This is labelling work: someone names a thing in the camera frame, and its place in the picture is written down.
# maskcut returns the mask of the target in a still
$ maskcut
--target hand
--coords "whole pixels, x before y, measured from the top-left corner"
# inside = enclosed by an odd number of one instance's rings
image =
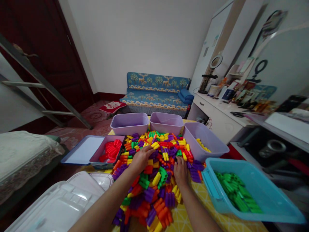
[[[188,184],[188,170],[186,162],[182,157],[176,156],[177,162],[174,165],[174,176],[178,187],[187,186]]]
[[[143,147],[139,152],[134,155],[129,168],[135,174],[139,175],[148,165],[148,158],[154,152],[155,150],[150,145],[147,147]]]

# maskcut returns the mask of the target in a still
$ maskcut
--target small red stool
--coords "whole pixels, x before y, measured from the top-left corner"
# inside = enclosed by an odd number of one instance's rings
[[[119,110],[120,108],[123,108],[125,106],[126,106],[126,104],[121,102],[121,101],[112,101],[112,102],[107,103],[106,105],[102,106],[100,108],[100,110],[108,113],[109,115],[108,115],[107,119],[109,119],[116,114],[117,110]]]

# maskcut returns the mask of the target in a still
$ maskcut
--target forearm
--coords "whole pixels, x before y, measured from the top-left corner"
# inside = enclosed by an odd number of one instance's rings
[[[74,224],[69,232],[108,230],[137,175],[130,167],[127,168],[117,181]]]
[[[179,190],[181,192],[193,231],[221,231],[218,224],[198,200],[189,185],[185,184],[179,186]]]

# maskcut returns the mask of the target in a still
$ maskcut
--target white bedspread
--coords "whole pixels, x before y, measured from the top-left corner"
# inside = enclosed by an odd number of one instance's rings
[[[59,143],[44,135],[26,131],[0,134],[0,204],[64,152]]]

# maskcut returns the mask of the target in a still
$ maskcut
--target door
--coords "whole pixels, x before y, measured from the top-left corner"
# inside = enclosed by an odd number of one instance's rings
[[[197,61],[192,81],[190,84],[189,91],[191,94],[195,95],[198,88],[202,82],[202,75],[205,74],[212,54],[215,50],[217,41],[223,30],[224,24],[228,18],[229,12],[232,8],[233,3],[230,3],[225,9],[223,9],[219,14],[212,18],[206,39],[204,41],[202,51],[200,53],[199,59]]]
[[[2,35],[24,53],[34,54],[28,57],[32,65],[78,112],[93,104],[92,90],[58,1],[1,0],[0,14]],[[23,81],[37,82],[0,51]],[[68,111],[48,90],[31,90],[46,109]]]

